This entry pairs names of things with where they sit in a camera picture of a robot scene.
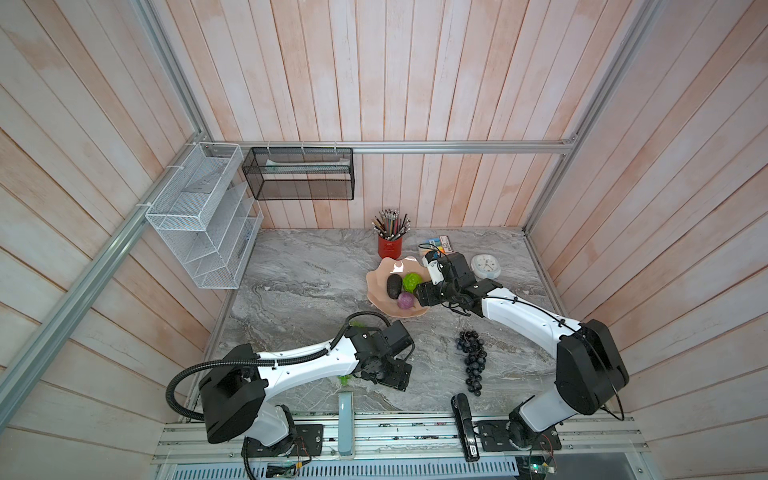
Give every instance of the green ball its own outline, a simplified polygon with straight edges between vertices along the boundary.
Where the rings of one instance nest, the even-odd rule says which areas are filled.
[[[413,293],[413,290],[422,282],[422,276],[418,273],[411,272],[402,278],[402,288],[406,292]]]

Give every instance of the grape bunch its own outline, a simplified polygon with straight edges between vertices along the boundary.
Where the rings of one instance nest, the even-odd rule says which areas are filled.
[[[478,333],[474,330],[462,331],[458,334],[456,339],[456,349],[459,349],[467,354],[467,358],[464,359],[464,364],[467,365],[467,390],[474,393],[475,396],[481,395],[482,373],[485,370],[485,357],[488,356],[485,348],[485,340],[478,337]]]

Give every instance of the wooden plank wall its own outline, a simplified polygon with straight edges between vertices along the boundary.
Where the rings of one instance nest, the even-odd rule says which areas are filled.
[[[4,370],[194,129],[130,2],[0,2],[0,61]],[[143,478],[221,303],[146,232],[0,436],[2,477]]]
[[[228,141],[570,137],[641,2],[154,0]],[[268,201],[265,227],[520,226],[557,158],[365,155],[354,201]]]
[[[768,475],[767,25],[670,2],[531,235],[667,478]]]

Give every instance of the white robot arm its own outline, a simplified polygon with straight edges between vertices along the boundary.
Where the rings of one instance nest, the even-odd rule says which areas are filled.
[[[442,303],[462,315],[499,322],[533,340],[557,362],[554,383],[509,414],[514,447],[530,448],[539,432],[577,413],[595,413],[629,381],[603,323],[580,323],[520,299],[494,280],[476,281],[460,253],[433,250],[425,260],[432,282],[416,287],[422,305]]]
[[[351,326],[352,318],[379,317],[385,329]],[[404,359],[395,358],[411,347]],[[413,339],[403,324],[394,323],[378,312],[357,312],[348,316],[336,337],[312,346],[284,352],[254,353],[251,345],[232,349],[222,360],[200,363],[180,372],[168,384],[168,405],[188,418],[204,420],[208,442],[219,443],[245,434],[269,448],[275,456],[288,452],[295,441],[293,420],[284,406],[269,399],[285,390],[327,376],[352,373],[398,390],[405,390],[411,374],[407,363]],[[189,375],[210,369],[200,381],[203,413],[179,405],[174,398],[178,383]]]
[[[509,439],[517,449],[531,448],[539,432],[577,413],[591,415],[627,384],[627,371],[602,323],[566,319],[518,298],[493,280],[478,282],[460,253],[431,252],[426,259],[436,281],[416,287],[414,293],[423,306],[447,303],[457,313],[487,317],[533,340],[557,361],[554,384],[509,414]],[[377,316],[387,327],[350,326],[349,321],[359,315]],[[279,455],[293,444],[293,420],[286,407],[267,400],[303,383],[353,372],[405,390],[410,353],[404,359],[396,356],[409,346],[413,347],[413,340],[401,322],[390,324],[381,313],[358,312],[347,317],[328,342],[276,353],[254,353],[245,344],[222,360],[185,369],[168,385],[166,400],[181,415],[204,420],[211,443],[245,433]],[[174,398],[176,386],[207,369],[210,372],[200,381],[204,413],[185,409]]]

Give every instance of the white clock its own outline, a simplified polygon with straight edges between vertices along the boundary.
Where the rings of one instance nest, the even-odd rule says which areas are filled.
[[[498,262],[496,257],[488,253],[481,253],[475,255],[472,258],[472,262],[469,264],[469,268],[479,279],[497,278],[502,274],[502,265]]]

